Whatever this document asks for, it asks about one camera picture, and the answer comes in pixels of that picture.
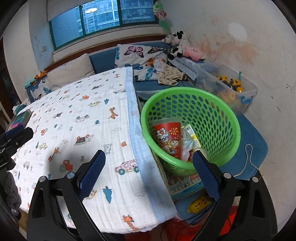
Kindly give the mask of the red instant noodle cup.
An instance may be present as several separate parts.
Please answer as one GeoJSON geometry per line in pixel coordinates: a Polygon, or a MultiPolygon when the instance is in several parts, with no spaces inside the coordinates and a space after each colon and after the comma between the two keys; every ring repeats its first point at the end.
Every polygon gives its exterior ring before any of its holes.
{"type": "Polygon", "coordinates": [[[181,119],[163,118],[152,122],[158,146],[174,158],[182,157],[181,119]]]}

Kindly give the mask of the green plastic mesh basket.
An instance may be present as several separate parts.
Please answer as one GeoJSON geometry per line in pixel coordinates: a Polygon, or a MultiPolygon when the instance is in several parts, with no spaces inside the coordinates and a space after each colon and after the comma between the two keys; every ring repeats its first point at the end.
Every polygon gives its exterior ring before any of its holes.
{"type": "Polygon", "coordinates": [[[233,110],[217,96],[192,87],[161,90],[144,104],[143,136],[171,176],[196,173],[197,149],[209,162],[223,166],[238,150],[241,130],[233,110]]]}

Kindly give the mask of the black white plush cow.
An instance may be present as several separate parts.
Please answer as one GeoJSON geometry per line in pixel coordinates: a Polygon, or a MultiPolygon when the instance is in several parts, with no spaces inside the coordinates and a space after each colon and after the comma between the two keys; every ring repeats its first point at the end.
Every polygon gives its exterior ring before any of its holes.
{"type": "Polygon", "coordinates": [[[168,58],[170,60],[173,60],[175,57],[183,57],[183,49],[186,46],[191,47],[191,44],[185,31],[180,30],[174,34],[176,34],[177,36],[174,38],[175,45],[170,45],[171,52],[168,54],[168,58]]]}

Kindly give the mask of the orange plush toy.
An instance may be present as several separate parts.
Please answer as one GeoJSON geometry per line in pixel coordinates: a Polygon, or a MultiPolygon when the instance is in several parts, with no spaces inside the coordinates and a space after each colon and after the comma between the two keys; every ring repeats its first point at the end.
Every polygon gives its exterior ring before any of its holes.
{"type": "Polygon", "coordinates": [[[42,78],[44,78],[46,75],[47,75],[47,71],[40,71],[40,73],[37,74],[37,75],[34,77],[34,79],[35,79],[35,80],[42,79],[42,78]]]}

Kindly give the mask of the yellow toy truck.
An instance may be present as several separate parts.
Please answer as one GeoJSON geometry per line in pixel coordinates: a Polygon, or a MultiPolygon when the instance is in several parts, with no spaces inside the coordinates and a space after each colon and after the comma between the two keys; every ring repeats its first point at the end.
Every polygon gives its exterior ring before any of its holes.
{"type": "Polygon", "coordinates": [[[229,77],[225,75],[216,76],[216,78],[236,92],[241,93],[244,91],[242,87],[242,83],[239,79],[233,79],[233,78],[229,79],[229,77]]]}

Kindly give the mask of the blue sofa cushion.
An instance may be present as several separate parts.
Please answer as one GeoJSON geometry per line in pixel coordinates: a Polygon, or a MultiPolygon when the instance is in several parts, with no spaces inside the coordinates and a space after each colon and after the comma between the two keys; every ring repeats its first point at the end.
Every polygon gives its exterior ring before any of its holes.
{"type": "Polygon", "coordinates": [[[115,68],[116,47],[89,55],[95,74],[115,68]]]}

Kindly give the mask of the clear plastic toy bin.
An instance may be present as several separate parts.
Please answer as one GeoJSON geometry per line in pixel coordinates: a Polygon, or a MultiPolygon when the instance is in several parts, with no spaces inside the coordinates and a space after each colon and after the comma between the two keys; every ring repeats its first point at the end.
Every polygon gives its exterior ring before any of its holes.
{"type": "Polygon", "coordinates": [[[196,72],[195,86],[220,98],[236,114],[244,113],[257,95],[258,87],[255,84],[240,71],[236,72],[224,64],[198,64],[196,72]],[[229,79],[239,79],[244,91],[236,92],[216,78],[222,75],[228,76],[229,79]]]}

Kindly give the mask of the window with green frame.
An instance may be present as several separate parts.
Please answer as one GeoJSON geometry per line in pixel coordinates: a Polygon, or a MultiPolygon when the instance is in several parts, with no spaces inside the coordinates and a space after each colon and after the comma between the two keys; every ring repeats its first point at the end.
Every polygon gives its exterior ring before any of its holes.
{"type": "Polygon", "coordinates": [[[156,1],[47,1],[53,47],[58,50],[90,35],[119,27],[154,24],[156,1]]]}

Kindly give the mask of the beige cushion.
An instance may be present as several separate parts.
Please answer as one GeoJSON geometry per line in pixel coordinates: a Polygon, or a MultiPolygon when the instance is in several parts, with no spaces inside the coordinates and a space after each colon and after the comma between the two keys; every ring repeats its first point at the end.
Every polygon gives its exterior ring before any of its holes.
{"type": "Polygon", "coordinates": [[[95,75],[95,72],[90,57],[88,54],[83,54],[50,71],[47,75],[47,81],[50,88],[54,91],[92,75],[95,75]]]}

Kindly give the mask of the yellow power strip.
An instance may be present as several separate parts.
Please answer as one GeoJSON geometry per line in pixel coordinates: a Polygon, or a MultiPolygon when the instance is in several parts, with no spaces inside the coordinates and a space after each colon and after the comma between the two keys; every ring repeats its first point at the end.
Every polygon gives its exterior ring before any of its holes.
{"type": "Polygon", "coordinates": [[[212,203],[211,199],[205,195],[199,196],[191,202],[187,208],[187,213],[199,213],[212,203]]]}

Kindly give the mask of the grey patterned cloth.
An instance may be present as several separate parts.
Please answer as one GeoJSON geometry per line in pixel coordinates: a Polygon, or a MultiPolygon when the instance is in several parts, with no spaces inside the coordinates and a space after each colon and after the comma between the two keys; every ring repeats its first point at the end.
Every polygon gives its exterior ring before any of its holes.
{"type": "Polygon", "coordinates": [[[185,73],[192,81],[195,81],[197,79],[197,62],[184,57],[175,57],[173,60],[169,59],[168,62],[178,68],[181,72],[185,73]]]}

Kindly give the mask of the red bag on floor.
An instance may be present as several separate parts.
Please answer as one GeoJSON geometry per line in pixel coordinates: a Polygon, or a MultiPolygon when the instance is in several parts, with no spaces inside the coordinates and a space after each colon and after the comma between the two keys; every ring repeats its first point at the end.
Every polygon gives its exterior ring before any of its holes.
{"type": "MultiPolygon", "coordinates": [[[[237,209],[237,205],[233,205],[230,208],[227,220],[225,221],[219,236],[230,231],[237,209]]],[[[195,234],[198,233],[204,225],[206,214],[201,216],[202,219],[200,221],[198,221],[197,217],[197,215],[194,216],[192,220],[178,220],[173,218],[165,222],[159,234],[159,240],[192,240],[195,234]]]]}

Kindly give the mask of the beige crumpled clothing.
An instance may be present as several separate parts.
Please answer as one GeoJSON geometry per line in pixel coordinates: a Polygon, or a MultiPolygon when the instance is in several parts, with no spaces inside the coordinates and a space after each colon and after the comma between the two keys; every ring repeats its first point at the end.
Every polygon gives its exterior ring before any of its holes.
{"type": "Polygon", "coordinates": [[[168,65],[164,61],[157,59],[154,62],[157,80],[159,85],[177,86],[179,81],[186,80],[187,75],[178,68],[168,65]]]}

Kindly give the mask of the pink plush toy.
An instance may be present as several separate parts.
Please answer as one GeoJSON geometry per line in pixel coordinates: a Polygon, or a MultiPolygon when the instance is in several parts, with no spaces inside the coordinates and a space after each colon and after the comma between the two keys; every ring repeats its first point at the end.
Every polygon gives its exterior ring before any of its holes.
{"type": "Polygon", "coordinates": [[[204,61],[205,56],[202,50],[194,47],[186,46],[183,49],[183,55],[187,58],[191,58],[193,61],[204,61]]]}

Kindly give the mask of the butterfly print pillow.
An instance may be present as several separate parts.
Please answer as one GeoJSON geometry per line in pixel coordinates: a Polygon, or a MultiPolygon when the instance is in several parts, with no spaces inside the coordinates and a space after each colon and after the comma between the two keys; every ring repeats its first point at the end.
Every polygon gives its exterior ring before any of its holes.
{"type": "Polygon", "coordinates": [[[156,60],[166,62],[168,49],[144,45],[116,46],[115,62],[117,68],[132,67],[136,81],[155,81],[157,71],[154,67],[156,60]]]}

